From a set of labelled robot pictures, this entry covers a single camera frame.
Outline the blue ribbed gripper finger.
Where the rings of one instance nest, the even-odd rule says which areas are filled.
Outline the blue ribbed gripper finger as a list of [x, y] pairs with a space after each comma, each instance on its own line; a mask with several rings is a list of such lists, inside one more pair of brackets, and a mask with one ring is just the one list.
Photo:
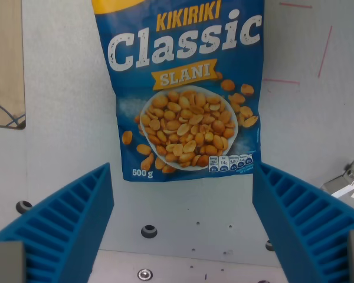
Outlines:
[[252, 201], [288, 282], [350, 282], [354, 208], [262, 162]]
[[105, 163], [16, 218], [0, 242], [23, 243], [26, 282], [87, 282], [113, 207]]

